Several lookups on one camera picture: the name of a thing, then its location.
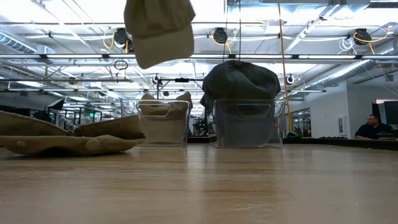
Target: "white wall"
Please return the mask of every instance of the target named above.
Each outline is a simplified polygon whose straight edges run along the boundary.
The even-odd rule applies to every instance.
[[[376,100],[398,100],[398,96],[380,85],[348,85],[347,90],[351,138],[354,138],[358,128],[366,123],[366,118],[372,113],[372,103],[376,103]]]
[[[346,116],[347,137],[351,136],[349,128],[348,97],[346,82],[338,87],[326,88],[326,93],[311,93],[305,101],[293,102],[292,111],[311,109],[311,130],[313,138],[339,137],[338,118]]]
[[[0,93],[0,105],[44,110],[46,106],[59,99],[55,96],[39,95],[34,92],[28,92],[28,96],[21,96],[19,93]]]

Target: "clear plastic bin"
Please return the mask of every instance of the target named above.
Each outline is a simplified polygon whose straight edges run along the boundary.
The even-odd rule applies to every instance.
[[[143,146],[187,146],[189,106],[180,100],[122,100],[122,116],[139,115]]]
[[[215,147],[282,147],[285,101],[216,100],[208,116]]]

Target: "tan cap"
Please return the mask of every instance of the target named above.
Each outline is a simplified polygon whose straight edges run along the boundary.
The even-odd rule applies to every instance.
[[[189,0],[127,0],[124,23],[132,35],[141,68],[180,58],[194,51]]]

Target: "table surface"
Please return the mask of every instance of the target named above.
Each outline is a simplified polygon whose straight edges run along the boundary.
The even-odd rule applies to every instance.
[[[398,223],[398,152],[136,147],[33,158],[0,149],[0,223]]]

